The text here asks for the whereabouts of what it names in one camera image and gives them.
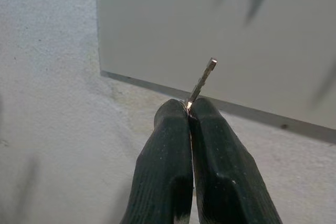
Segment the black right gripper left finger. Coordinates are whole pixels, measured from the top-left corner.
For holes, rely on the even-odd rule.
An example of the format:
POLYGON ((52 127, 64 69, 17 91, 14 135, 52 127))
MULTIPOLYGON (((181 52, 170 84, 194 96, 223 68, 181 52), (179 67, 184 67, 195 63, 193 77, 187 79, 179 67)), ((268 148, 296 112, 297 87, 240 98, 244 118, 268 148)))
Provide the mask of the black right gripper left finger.
POLYGON ((154 130, 136 160, 121 223, 189 223, 193 166, 188 114, 175 99, 154 117, 154 130))

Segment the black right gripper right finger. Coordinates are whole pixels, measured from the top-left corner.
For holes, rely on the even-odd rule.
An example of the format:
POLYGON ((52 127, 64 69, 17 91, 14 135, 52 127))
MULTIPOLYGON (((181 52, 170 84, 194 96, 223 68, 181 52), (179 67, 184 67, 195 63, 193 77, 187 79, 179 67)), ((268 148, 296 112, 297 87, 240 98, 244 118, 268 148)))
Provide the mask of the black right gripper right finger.
POLYGON ((254 158, 206 98, 191 106, 200 223, 281 223, 254 158))

